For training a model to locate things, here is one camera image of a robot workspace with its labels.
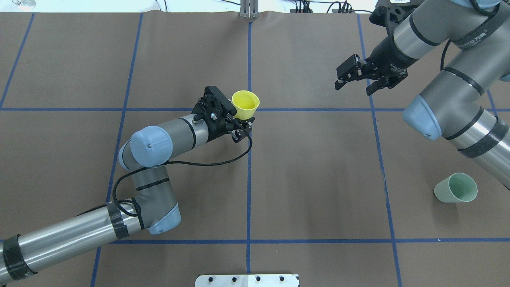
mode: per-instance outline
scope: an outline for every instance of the metal bracket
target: metal bracket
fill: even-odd
[[[259,17],[259,0],[241,0],[241,18],[257,19]]]
[[[297,274],[202,275],[195,287],[299,287]]]

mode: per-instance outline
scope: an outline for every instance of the black cable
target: black cable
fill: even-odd
[[[445,67],[445,57],[446,57],[446,50],[448,50],[448,46],[450,46],[451,40],[449,39],[448,42],[446,42],[445,48],[443,49],[443,54],[441,55],[441,70]]]
[[[326,11],[326,14],[327,14],[327,13],[329,13],[329,10],[331,9],[331,7],[332,7],[334,4],[336,4],[336,3],[338,3],[338,9],[340,9],[340,6],[341,6],[341,4],[342,4],[342,3],[338,2],[338,1],[332,2],[332,3],[331,3],[331,5],[328,7],[328,9],[327,9],[327,11]]]
[[[133,202],[131,200],[119,200],[119,203],[131,203],[131,204],[133,204]],[[87,211],[83,211],[82,213],[78,214],[77,216],[89,213],[89,212],[94,211],[94,210],[98,210],[98,209],[103,208],[103,207],[106,207],[106,203],[102,204],[102,205],[98,205],[98,206],[93,207],[93,208],[90,208]]]
[[[476,0],[469,0],[469,2],[471,3],[471,5],[473,5],[473,8],[478,12],[480,13],[481,15],[483,16],[487,16],[487,17],[491,17],[491,16],[494,16],[496,15],[496,13],[494,12],[489,12],[489,11],[485,11],[483,10],[482,8],[480,8],[480,6],[478,5],[478,3],[476,2]]]
[[[228,0],[220,0],[220,1],[222,1],[222,2],[227,2],[227,3],[232,3],[232,4],[236,4],[236,5],[241,6],[241,4],[239,4],[239,3],[232,2],[232,1],[228,1]]]
[[[478,3],[476,2],[476,0],[469,0],[469,2],[471,3],[471,5],[473,6],[473,8],[481,15],[483,16],[487,16],[487,17],[493,17],[494,15],[496,15],[495,12],[489,12],[489,11],[485,11],[483,10],[479,5]],[[446,57],[446,51],[448,50],[448,46],[450,46],[450,43],[451,43],[451,40],[449,39],[448,42],[446,42],[446,45],[445,45],[445,48],[443,49],[443,54],[441,55],[441,63],[440,63],[440,69],[443,70],[444,69],[444,66],[445,66],[445,57]]]
[[[241,157],[245,156],[247,153],[249,153],[251,151],[251,147],[253,145],[253,140],[251,139],[251,136],[249,135],[249,133],[234,119],[234,117],[232,117],[230,114],[227,114],[227,120],[229,120],[230,122],[234,123],[234,125],[236,125],[238,128],[242,129],[244,134],[246,135],[246,137],[248,137],[248,140],[249,140],[249,145],[248,145],[248,149],[242,153],[240,156],[236,157],[236,158],[233,158],[231,160],[227,160],[227,161],[222,161],[222,162],[214,162],[214,163],[198,163],[198,162],[188,162],[188,161],[167,161],[165,163],[163,163],[162,165],[168,165],[168,164],[176,164],[176,163],[180,163],[180,164],[187,164],[187,165],[194,165],[194,166],[218,166],[218,165],[223,165],[223,164],[227,164],[227,163],[231,163],[231,162],[234,162],[238,159],[240,159]],[[121,176],[117,182],[115,182],[115,184],[113,185],[113,188],[112,188],[112,199],[113,199],[113,202],[115,203],[115,205],[122,211],[124,212],[125,214],[127,214],[128,216],[131,216],[131,217],[138,217],[140,215],[140,212],[141,212],[141,208],[140,208],[140,205],[132,200],[117,200],[117,187],[119,186],[119,183],[126,177],[129,177],[135,173],[139,173],[141,171],[144,171],[148,168],[141,168],[141,169],[138,169],[138,170],[135,170],[133,172],[130,172],[128,174],[125,174],[123,176]],[[128,212],[127,210],[125,210],[120,204],[121,203],[131,203],[134,205],[135,207],[135,211],[136,213],[131,213],[131,212]]]
[[[368,13],[372,13],[373,11],[368,11],[368,10],[350,10],[348,11],[348,13],[350,12],[368,12]]]
[[[156,0],[156,3],[158,3],[158,0]],[[158,7],[159,7],[159,3],[158,3]],[[160,7],[160,11],[161,11],[161,7]]]

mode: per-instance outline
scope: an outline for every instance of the silver arm segment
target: silver arm segment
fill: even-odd
[[[448,7],[434,9],[439,17],[431,21],[431,9],[439,3]],[[499,13],[508,10],[510,6],[501,2]],[[444,37],[459,39],[487,18],[445,0],[427,0],[413,16],[416,27],[434,41]],[[510,188],[508,125],[483,110],[476,101],[495,81],[510,73],[510,50],[506,48],[509,41],[510,19],[507,18],[490,37],[462,50],[403,113],[404,120],[429,139],[435,139],[429,137],[434,133],[431,127],[435,127],[438,135],[507,188]],[[423,116],[425,113],[417,108],[420,106],[417,102],[429,108],[428,116]]]
[[[193,116],[194,114],[191,114],[160,124],[175,139],[173,141],[174,152],[171,157],[187,152],[207,141],[208,130],[204,121],[199,121],[194,126],[190,126],[184,121],[186,119],[191,121]],[[129,142],[121,150],[119,161],[123,166],[129,166],[128,170],[130,171],[142,168],[134,159]],[[104,244],[120,240],[143,228],[148,228],[152,234],[159,234],[180,223],[179,206],[164,166],[142,170],[133,174],[131,178],[138,192],[134,199],[142,210],[140,217],[128,216],[120,212],[113,202],[110,202],[108,205],[116,210],[121,220],[115,219],[107,207],[102,207],[21,235],[17,238],[17,244],[29,272],[20,275],[20,278],[13,278],[8,271],[6,261],[0,260],[0,285],[15,279],[24,279],[44,268]],[[133,204],[121,203],[121,205],[126,211],[136,213]],[[120,225],[125,227],[124,236],[119,236],[119,231],[115,230],[115,221],[117,221],[117,225],[120,222]],[[0,243],[0,258],[4,257],[4,243]]]
[[[481,9],[469,0],[426,0],[396,27],[386,18],[388,36],[364,61],[353,55],[340,65],[335,87],[368,78],[375,80],[368,95],[393,88],[409,66],[450,39],[462,51],[416,96],[403,119],[430,140],[444,137],[510,189],[508,125],[476,103],[495,81],[510,81],[510,6],[476,2]],[[385,9],[374,11],[371,21],[380,25],[381,11],[400,14]]]
[[[159,234],[177,226],[181,222],[179,205],[162,164],[225,134],[230,133],[237,143],[244,138],[239,129],[250,140],[251,148],[249,132],[255,118],[238,120],[233,118],[235,114],[235,107],[221,91],[209,86],[192,114],[133,134],[119,151],[118,158],[120,164],[131,171],[138,194],[127,203],[115,202],[114,197],[114,202],[107,203],[106,207],[0,243],[3,258],[0,260],[0,285],[25,279],[44,268],[144,228],[151,234]],[[230,161],[198,165],[229,163],[248,151]]]

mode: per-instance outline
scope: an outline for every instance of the black band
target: black band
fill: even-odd
[[[153,187],[153,186],[156,186],[156,185],[158,185],[158,184],[165,183],[165,182],[167,182],[167,181],[170,181],[170,179],[169,179],[168,177],[167,177],[167,178],[164,178],[164,179],[162,179],[162,180],[155,181],[155,182],[153,182],[153,183],[146,184],[146,185],[141,186],[141,187],[137,187],[137,188],[136,188],[136,191],[138,191],[138,192],[139,192],[140,190],[144,190],[144,189],[147,189],[147,188],[149,188],[149,187]]]
[[[452,40],[452,42],[460,49],[467,50],[487,39],[510,15],[509,10],[499,9],[499,4],[496,6],[494,12],[494,16],[487,18],[480,26],[464,35],[461,39]]]
[[[134,197],[131,197],[131,200],[133,201],[133,203],[135,203],[134,206],[136,206],[136,203],[137,203],[136,199]],[[141,210],[140,211],[137,210],[136,212],[138,213],[137,217],[138,217],[138,222],[140,223],[140,228],[141,228],[141,230],[144,230],[145,229],[145,224],[143,224],[142,211]]]
[[[413,14],[411,13],[411,15],[409,16],[409,24],[411,25],[411,29],[413,30],[413,32],[415,32],[416,36],[418,38],[420,38],[420,40],[422,40],[425,44],[428,44],[428,45],[431,45],[431,46],[438,46],[439,44],[441,43],[436,43],[436,42],[432,42],[430,40],[428,40],[427,38],[425,38],[421,33],[420,31],[418,31],[418,29],[416,28],[416,26],[414,25],[414,21],[413,21]]]
[[[124,224],[124,219],[122,219],[122,214],[120,214],[120,210],[113,202],[109,202],[106,204],[108,209],[108,214],[110,215],[110,221],[112,222],[113,230],[115,231],[115,235],[118,240],[126,238],[129,236],[128,227]]]
[[[180,117],[180,119],[182,119],[187,125],[188,127],[190,127],[190,130],[191,132],[193,133],[193,146],[191,147],[191,149],[194,149],[195,148],[195,145],[196,145],[196,134],[195,134],[195,130],[193,129],[193,127],[191,126],[190,122],[183,119],[182,117]]]
[[[37,274],[37,272],[30,270],[25,259],[23,259],[23,255],[19,248],[18,238],[19,234],[5,240],[2,249],[5,268],[14,280],[25,279]]]
[[[504,121],[500,121],[498,117],[496,119],[496,125],[486,136],[474,145],[459,151],[467,158],[475,158],[488,152],[502,141],[508,132],[508,125]]]
[[[469,130],[469,128],[471,128],[480,119],[482,114],[483,114],[483,108],[480,107],[480,110],[478,111],[476,116],[469,122],[469,124],[467,126],[463,127],[461,130],[459,130],[454,135],[450,135],[449,137],[445,137],[445,139],[446,140],[452,140],[454,138],[457,138],[461,134],[465,133],[467,130]]]
[[[463,72],[461,72],[461,71],[459,71],[457,69],[454,69],[452,67],[444,67],[443,70],[445,70],[447,72],[450,72],[450,73],[456,75],[457,77],[463,79],[468,84],[470,84],[473,88],[475,88],[480,94],[483,94],[483,88],[477,82],[475,82],[475,80],[471,79],[465,73],[463,73]]]

